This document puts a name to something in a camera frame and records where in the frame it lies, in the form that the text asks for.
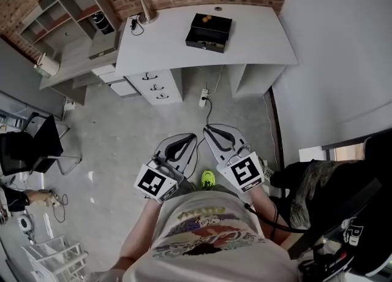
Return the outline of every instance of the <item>white wall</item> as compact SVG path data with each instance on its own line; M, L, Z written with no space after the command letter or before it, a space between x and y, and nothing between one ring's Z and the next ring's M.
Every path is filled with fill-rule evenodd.
M392 127L392 0L286 0L280 20L299 61L273 86L285 165Z

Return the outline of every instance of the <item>black chair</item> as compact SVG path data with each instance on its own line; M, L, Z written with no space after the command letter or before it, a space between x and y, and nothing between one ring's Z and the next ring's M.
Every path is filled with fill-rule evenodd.
M36 117L44 118L45 122L33 137L26 132L26 129ZM79 156L61 156L63 149L60 138L68 130L67 127L59 136L53 115L46 117L34 112L20 132L0 134L0 166L3 175L19 172L46 173L55 161L58 163L61 174L67 175L81 162ZM60 159L75 159L76 163L65 172L59 162Z

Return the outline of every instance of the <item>white container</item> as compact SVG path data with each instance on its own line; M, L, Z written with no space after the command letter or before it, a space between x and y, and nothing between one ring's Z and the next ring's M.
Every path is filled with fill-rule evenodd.
M55 76L60 69L60 63L42 53L37 61L37 65L51 76Z

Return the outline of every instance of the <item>gray concrete floor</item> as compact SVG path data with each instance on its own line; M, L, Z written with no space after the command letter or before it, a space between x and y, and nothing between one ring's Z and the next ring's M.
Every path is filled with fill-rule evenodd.
M121 99L106 85L88 89L86 105L67 112L65 122L71 127L62 142L64 154L82 153L83 161L66 177L57 165L45 174L45 188L56 188L67 194L66 220L57 223L51 207L31 205L36 240L48 239L43 214L50 218L53 233L65 234L82 243L88 251L88 269L106 270L116 261L121 244L135 224L145 200L133 184L140 166L148 162L161 140L171 135L193 132L198 141L209 111L198 106L200 93L208 83L213 91L220 66L206 67L204 73L195 67L183 69L184 102L152 106L141 96ZM275 169L274 145L270 123L262 98L234 100L228 78L223 74L217 92L211 96L213 111L210 123L224 123L237 127L268 165ZM216 161L206 142L199 148L199 162L190 180L197 181L205 169L215 172L217 182L233 189L216 170ZM195 154L185 172L189 176L195 165ZM17 180L21 189L26 186ZM29 177L30 188L40 188L38 174ZM62 218L62 209L56 208ZM10 255L29 270L21 245L27 238L17 228L16 217L0 229L0 237Z

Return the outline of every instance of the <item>shelf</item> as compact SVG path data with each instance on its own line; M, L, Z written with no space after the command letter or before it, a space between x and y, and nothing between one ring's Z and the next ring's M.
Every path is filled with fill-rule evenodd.
M95 13L97 13L97 12L99 12L99 11L100 11L99 6L98 6L97 4L94 4L93 6L90 6L90 7L88 7L87 9L82 10L82 11L79 13L79 16L78 16L77 21L83 20L83 19L85 19L86 17L89 17L89 16L91 16L92 14L95 14Z
M45 37L47 34L49 34L50 32L52 32L53 30L55 30L58 26L61 26L62 24L64 24L65 22L67 22L68 20L71 19L71 16L69 14L64 14L63 16L60 16L59 18L57 18L52 24L51 26L48 28L48 30L41 30L37 35L36 38L34 39L34 41L32 42L32 44L37 43L39 40L41 40L43 37Z

